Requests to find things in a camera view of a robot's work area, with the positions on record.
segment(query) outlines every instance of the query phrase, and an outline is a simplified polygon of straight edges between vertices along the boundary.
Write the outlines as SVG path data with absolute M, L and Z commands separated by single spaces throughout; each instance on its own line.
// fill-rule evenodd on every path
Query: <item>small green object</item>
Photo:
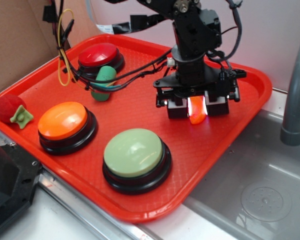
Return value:
M 20 129 L 24 129 L 27 123 L 29 123 L 32 119 L 34 119 L 34 116 L 28 112 L 24 106 L 20 105 L 13 117 L 10 118 L 10 122 L 16 123 L 19 125 Z
M 154 132 L 134 128 L 112 138 L 105 147 L 103 159 L 112 173 L 133 178 L 156 167 L 162 154 L 161 139 Z
M 98 75 L 96 76 L 96 80 L 98 81 L 107 81 L 112 80 L 116 78 L 117 72 L 116 70 L 111 66 L 103 66 L 100 68 L 100 71 Z M 113 85 L 114 83 L 91 83 L 92 86 L 102 86 L 102 87 L 108 87 Z M 99 93 L 99 92 L 91 92 L 92 97 L 99 101 L 104 102 L 109 99 L 110 93 Z

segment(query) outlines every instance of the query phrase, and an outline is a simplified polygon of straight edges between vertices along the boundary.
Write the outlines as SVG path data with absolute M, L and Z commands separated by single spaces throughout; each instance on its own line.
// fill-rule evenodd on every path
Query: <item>cardboard box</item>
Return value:
M 70 34 L 75 37 L 72 45 L 98 34 L 85 0 L 68 2 L 65 7 L 71 3 L 78 20 Z M 42 21 L 49 4 L 49 0 L 0 1 L 0 92 L 58 55 L 52 25 Z

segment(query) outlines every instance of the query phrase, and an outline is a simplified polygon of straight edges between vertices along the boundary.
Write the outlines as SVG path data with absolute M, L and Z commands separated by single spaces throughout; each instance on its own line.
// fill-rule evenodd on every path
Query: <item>orange button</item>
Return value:
M 86 123 L 86 108 L 74 101 L 60 103 L 46 111 L 39 120 L 38 130 L 48 140 L 63 140 L 76 134 Z

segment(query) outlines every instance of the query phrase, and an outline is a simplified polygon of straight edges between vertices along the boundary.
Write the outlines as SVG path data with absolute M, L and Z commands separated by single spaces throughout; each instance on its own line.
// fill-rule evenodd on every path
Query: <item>orange light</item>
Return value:
M 207 114 L 205 113 L 204 100 L 201 96 L 192 96 L 188 100 L 189 119 L 191 124 L 196 125 L 202 123 Z

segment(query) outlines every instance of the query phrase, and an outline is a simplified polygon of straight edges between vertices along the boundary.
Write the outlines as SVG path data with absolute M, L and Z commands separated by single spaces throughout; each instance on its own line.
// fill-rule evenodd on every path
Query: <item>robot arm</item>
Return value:
M 106 0 L 110 3 L 125 0 Z M 216 51 L 222 44 L 221 23 L 214 10 L 201 9 L 199 0 L 137 0 L 166 19 L 173 20 L 176 46 L 172 49 L 176 72 L 154 82 L 157 89 L 156 106 L 167 105 L 169 118 L 187 118 L 187 100 L 193 96 L 205 96 L 208 115 L 229 113 L 228 100 L 240 101 L 237 79 L 245 78 L 242 70 L 233 70 L 229 62 L 225 69 L 221 62 L 227 61 L 236 51 L 241 37 L 241 23 L 234 4 L 226 0 L 233 11 L 238 27 L 238 39 L 228 56 Z M 216 69 L 204 61 L 208 56 L 220 64 Z

